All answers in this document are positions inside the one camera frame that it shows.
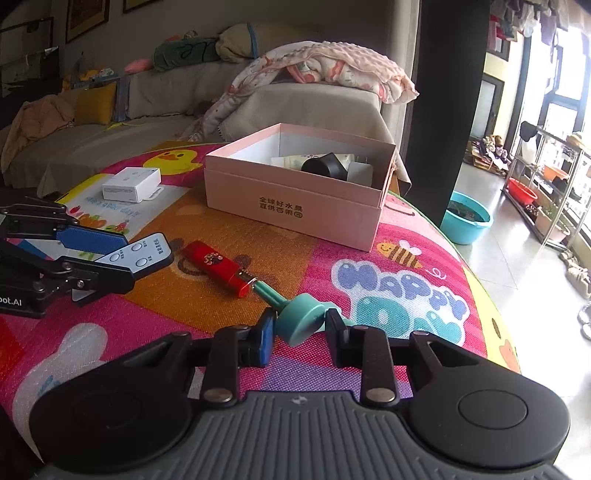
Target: teal plastic part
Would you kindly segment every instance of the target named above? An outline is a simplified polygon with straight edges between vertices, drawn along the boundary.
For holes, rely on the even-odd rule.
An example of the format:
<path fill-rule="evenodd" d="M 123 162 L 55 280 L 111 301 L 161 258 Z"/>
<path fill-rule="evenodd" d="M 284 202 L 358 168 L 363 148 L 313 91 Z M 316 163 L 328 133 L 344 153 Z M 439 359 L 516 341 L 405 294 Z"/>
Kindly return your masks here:
<path fill-rule="evenodd" d="M 256 281 L 253 290 L 275 309 L 279 316 L 275 323 L 276 334 L 290 346 L 304 343 L 315 332 L 324 331 L 324 314 L 328 309 L 341 309 L 331 301 L 318 301 L 309 293 L 301 293 L 287 300 L 263 281 Z M 355 322 L 344 318 L 346 325 Z"/>
<path fill-rule="evenodd" d="M 260 296 L 265 302 L 269 304 L 269 307 L 274 308 L 279 313 L 283 311 L 283 308 L 290 302 L 281 295 L 277 290 L 271 288 L 265 282 L 261 280 L 257 280 L 255 284 L 252 286 L 252 289 L 255 291 L 257 295 Z"/>
<path fill-rule="evenodd" d="M 326 305 L 312 295 L 301 293 L 283 308 L 277 317 L 275 332 L 290 346 L 298 346 L 324 323 L 326 310 Z"/>
<path fill-rule="evenodd" d="M 324 301 L 324 302 L 322 302 L 322 304 L 326 305 L 326 310 L 337 309 L 339 311 L 340 317 L 343 319 L 343 322 L 345 323 L 345 325 L 348 325 L 350 327 L 353 325 L 357 325 L 357 323 L 354 322 L 353 320 L 349 320 L 347 317 L 343 317 L 343 313 L 342 313 L 341 309 L 339 307 L 337 307 L 331 301 Z M 318 330 L 316 330 L 316 332 L 324 332 L 324 323 L 320 326 L 320 328 Z"/>

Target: sofa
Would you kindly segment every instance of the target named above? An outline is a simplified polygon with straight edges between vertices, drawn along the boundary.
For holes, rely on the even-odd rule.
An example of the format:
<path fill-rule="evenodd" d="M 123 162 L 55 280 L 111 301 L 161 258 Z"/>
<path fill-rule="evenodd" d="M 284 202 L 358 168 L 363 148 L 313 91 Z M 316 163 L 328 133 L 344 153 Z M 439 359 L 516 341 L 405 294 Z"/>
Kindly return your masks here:
<path fill-rule="evenodd" d="M 134 74 L 129 79 L 127 121 L 114 128 L 62 128 L 25 147 L 3 173 L 4 182 L 14 188 L 36 187 L 39 196 L 65 193 L 111 164 L 166 140 L 186 139 L 182 134 L 195 115 L 246 65 L 217 61 Z M 67 97 L 75 104 L 76 91 L 67 92 Z M 233 141 L 283 122 L 392 142 L 380 108 L 378 97 L 363 90 L 278 79 L 255 92 L 206 141 Z M 397 167 L 399 180 L 408 181 L 402 162 Z"/>

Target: tiled floor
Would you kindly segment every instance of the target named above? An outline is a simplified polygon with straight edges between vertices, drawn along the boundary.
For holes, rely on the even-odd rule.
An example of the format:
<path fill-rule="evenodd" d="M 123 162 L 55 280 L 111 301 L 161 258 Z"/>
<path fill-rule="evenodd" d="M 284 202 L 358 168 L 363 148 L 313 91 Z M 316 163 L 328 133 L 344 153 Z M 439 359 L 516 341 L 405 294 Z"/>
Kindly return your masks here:
<path fill-rule="evenodd" d="M 574 480 L 591 479 L 591 342 L 580 334 L 584 300 L 567 281 L 557 252 L 540 244 L 513 205 L 503 180 L 462 165 L 456 190 L 492 212 L 490 230 L 458 250 L 480 278 L 511 331 L 522 373 L 560 395 L 571 414 L 556 464 Z"/>

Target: gray base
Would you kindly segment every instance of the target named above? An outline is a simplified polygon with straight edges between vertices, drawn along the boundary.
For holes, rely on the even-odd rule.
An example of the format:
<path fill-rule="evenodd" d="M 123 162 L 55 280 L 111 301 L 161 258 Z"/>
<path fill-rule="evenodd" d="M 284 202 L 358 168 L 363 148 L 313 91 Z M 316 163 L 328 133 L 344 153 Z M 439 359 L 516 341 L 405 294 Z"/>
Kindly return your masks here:
<path fill-rule="evenodd" d="M 350 392 L 259 391 L 236 407 L 205 412 L 186 441 L 149 465 L 114 475 L 67 473 L 50 465 L 35 478 L 567 479 L 550 465 L 495 474 L 445 465 L 413 441 L 397 415 L 360 406 Z"/>

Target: red object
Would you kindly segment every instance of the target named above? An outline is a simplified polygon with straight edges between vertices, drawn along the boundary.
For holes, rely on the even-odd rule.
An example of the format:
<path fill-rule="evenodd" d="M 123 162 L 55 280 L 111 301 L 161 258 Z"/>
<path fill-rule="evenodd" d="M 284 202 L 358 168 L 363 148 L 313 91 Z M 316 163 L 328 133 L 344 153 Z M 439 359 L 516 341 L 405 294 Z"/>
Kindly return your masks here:
<path fill-rule="evenodd" d="M 509 194 L 524 206 L 530 205 L 534 200 L 538 199 L 538 196 L 532 189 L 515 179 L 509 179 L 507 188 L 509 189 Z"/>
<path fill-rule="evenodd" d="M 0 384 L 19 363 L 23 353 L 21 345 L 0 317 Z"/>
<path fill-rule="evenodd" d="M 209 278 L 231 291 L 236 297 L 245 297 L 256 280 L 234 260 L 224 257 L 209 245 L 195 240 L 183 249 L 183 254 Z"/>

